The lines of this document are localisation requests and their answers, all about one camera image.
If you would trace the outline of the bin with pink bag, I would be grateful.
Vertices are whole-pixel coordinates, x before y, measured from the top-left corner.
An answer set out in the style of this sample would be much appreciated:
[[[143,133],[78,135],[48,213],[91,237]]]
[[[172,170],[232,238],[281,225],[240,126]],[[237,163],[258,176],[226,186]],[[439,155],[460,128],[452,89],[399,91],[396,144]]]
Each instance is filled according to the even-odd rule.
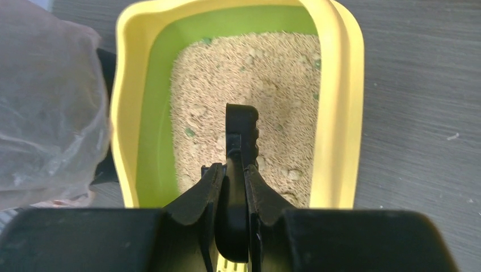
[[[1,2],[1,209],[89,196],[111,135],[100,36]]]

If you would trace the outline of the yellow green litter box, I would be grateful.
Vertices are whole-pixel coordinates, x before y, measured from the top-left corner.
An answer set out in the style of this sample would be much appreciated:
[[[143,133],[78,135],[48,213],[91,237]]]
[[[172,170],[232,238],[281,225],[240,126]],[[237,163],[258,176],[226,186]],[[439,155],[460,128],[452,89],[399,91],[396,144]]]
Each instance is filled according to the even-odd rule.
[[[353,207],[364,41],[344,6],[336,1],[143,1],[127,7],[116,26],[111,149],[127,209],[161,209],[190,190],[178,190],[170,114],[170,78],[178,54],[205,38],[264,32],[317,35],[320,43],[310,201],[297,207],[286,200],[298,209]],[[201,167],[198,182],[213,164]]]

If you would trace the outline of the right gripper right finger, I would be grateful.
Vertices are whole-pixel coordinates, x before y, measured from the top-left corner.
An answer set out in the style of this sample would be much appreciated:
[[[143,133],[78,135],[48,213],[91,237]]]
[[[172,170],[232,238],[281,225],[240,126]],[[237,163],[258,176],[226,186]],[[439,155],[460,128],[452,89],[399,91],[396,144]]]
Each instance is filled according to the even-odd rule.
[[[457,271],[435,225],[406,210],[298,209],[244,171],[249,271]]]

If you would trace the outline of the black litter scoop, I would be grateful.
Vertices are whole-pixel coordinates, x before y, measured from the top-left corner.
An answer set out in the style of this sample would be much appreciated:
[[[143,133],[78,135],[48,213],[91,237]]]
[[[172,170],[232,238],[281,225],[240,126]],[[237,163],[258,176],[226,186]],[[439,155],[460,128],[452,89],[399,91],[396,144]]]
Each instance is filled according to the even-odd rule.
[[[257,109],[250,105],[227,104],[225,111],[225,159],[218,199],[215,240],[219,253],[236,263],[247,263],[249,254],[248,207],[244,170],[257,166],[259,155]]]

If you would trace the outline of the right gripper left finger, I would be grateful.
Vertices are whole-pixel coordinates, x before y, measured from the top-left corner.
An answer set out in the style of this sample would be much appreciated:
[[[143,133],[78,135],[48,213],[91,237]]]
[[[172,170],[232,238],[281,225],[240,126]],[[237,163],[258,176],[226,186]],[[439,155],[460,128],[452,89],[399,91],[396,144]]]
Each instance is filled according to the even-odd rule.
[[[220,163],[161,209],[30,209],[1,233],[2,271],[213,271]]]

